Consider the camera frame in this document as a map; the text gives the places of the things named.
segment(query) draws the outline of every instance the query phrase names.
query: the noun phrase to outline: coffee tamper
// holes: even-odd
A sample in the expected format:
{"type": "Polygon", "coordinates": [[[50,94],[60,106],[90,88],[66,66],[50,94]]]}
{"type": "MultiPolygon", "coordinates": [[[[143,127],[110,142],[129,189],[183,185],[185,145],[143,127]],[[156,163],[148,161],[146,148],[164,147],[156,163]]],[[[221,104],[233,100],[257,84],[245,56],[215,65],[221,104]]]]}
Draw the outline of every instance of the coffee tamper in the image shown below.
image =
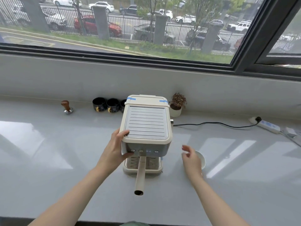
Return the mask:
{"type": "Polygon", "coordinates": [[[71,107],[69,106],[69,101],[63,100],[63,101],[61,102],[61,105],[64,106],[64,108],[65,108],[64,113],[66,113],[66,114],[73,113],[73,108],[71,108],[71,107]]]}

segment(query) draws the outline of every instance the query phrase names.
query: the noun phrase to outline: black coffee cup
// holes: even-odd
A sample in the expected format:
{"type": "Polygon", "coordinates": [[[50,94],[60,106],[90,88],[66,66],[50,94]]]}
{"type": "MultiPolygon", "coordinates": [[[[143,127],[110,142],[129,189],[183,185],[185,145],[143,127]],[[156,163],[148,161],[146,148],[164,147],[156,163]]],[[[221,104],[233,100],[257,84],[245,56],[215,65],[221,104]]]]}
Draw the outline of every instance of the black coffee cup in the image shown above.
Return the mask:
{"type": "Polygon", "coordinates": [[[124,112],[124,107],[126,106],[125,103],[126,103],[126,99],[124,99],[120,102],[120,110],[122,113],[124,112]]]}
{"type": "Polygon", "coordinates": [[[107,100],[107,107],[109,113],[116,113],[119,110],[119,100],[116,98],[111,98],[107,100]]]}
{"type": "Polygon", "coordinates": [[[107,109],[106,99],[104,98],[95,98],[92,104],[96,112],[105,111],[107,109]]]}

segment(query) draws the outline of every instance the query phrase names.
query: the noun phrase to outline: espresso machine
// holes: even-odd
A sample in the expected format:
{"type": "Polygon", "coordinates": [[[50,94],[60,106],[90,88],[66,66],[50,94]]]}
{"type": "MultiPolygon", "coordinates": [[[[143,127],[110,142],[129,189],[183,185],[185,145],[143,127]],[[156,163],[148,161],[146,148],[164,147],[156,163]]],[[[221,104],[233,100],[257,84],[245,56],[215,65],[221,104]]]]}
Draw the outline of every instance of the espresso machine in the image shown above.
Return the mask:
{"type": "Polygon", "coordinates": [[[162,157],[172,140],[168,101],[153,95],[130,95],[125,102],[120,132],[130,130],[121,142],[122,153],[133,152],[123,162],[123,171],[137,174],[136,195],[143,195],[145,174],[159,175],[162,157]]]}

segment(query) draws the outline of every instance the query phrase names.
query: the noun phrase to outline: potted plant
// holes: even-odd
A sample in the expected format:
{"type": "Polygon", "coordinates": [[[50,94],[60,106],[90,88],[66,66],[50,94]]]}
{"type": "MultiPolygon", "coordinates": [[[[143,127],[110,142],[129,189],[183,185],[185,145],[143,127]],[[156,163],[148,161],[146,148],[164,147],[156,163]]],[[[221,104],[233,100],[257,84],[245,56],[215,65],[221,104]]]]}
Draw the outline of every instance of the potted plant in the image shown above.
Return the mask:
{"type": "Polygon", "coordinates": [[[169,115],[171,117],[178,117],[182,112],[182,108],[185,108],[186,104],[187,102],[185,96],[180,93],[175,93],[171,98],[169,115]]]}

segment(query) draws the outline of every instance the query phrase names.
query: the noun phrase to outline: machine vent grille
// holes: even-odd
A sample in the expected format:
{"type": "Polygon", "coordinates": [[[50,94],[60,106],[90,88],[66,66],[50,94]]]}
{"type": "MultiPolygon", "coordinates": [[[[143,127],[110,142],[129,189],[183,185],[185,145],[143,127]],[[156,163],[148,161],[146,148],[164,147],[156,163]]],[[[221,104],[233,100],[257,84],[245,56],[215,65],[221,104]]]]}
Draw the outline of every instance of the machine vent grille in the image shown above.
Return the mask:
{"type": "Polygon", "coordinates": [[[127,138],[167,139],[166,108],[129,106],[125,129],[130,130],[127,138]]]}

